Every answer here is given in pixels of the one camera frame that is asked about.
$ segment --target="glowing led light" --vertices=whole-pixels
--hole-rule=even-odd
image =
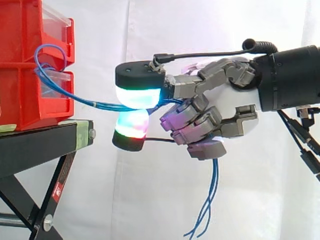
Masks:
[[[115,91],[120,103],[128,108],[151,109],[158,104],[161,89],[128,90],[116,86]]]
[[[120,112],[115,130],[126,137],[143,139],[147,134],[149,114],[147,110]]]

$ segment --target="green tape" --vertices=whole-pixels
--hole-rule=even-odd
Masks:
[[[17,128],[17,124],[1,125],[0,133],[13,132],[14,130],[16,130],[16,128]]]
[[[76,123],[76,151],[88,146],[89,143],[89,122],[85,120],[66,120],[59,123],[72,124]]]

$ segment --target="coiled black cable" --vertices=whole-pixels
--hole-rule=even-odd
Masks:
[[[269,41],[255,41],[251,38],[246,39],[242,44],[242,49],[251,54],[274,54],[278,52],[277,47]]]
[[[227,51],[227,52],[198,52],[198,53],[187,53],[187,54],[155,54],[153,56],[153,64],[159,67],[161,64],[170,63],[176,59],[187,59],[187,58],[199,58],[199,57],[222,57],[222,56],[235,56],[241,54],[274,54],[278,52],[277,47],[268,41],[255,41],[251,38],[246,39],[242,43],[241,51]]]

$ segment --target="white fabric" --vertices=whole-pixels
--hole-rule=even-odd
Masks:
[[[106,102],[117,102],[115,66],[154,53],[238,50],[246,38],[272,41],[281,51],[320,45],[318,0],[45,2],[75,20],[76,64],[69,69],[76,93]],[[179,74],[195,61],[177,60],[166,69]],[[169,136],[159,124],[165,110],[152,115],[148,136]],[[77,153],[54,218],[64,239],[183,239],[207,195],[211,161],[191,159],[186,147],[170,143],[146,142],[138,153],[117,150],[111,143],[116,113],[76,104],[75,117],[94,120],[97,138]],[[212,220],[201,239],[318,240],[320,184],[277,114],[259,118],[249,135],[225,140]],[[317,139],[319,128],[312,128]],[[18,175],[38,204],[56,163]],[[0,227],[0,240],[28,234]]]

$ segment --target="black connector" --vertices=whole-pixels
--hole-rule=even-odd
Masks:
[[[320,174],[320,162],[311,151],[301,151],[300,157],[303,159],[308,168],[314,175]]]
[[[310,107],[308,108],[309,114],[320,114],[320,108],[319,107]]]
[[[304,144],[307,144],[316,155],[320,156],[320,145],[311,134],[304,129],[297,120],[290,118],[288,119],[288,124],[294,134],[296,134]]]
[[[153,55],[153,64],[157,67],[158,64],[167,64],[175,60],[174,54],[155,54]]]

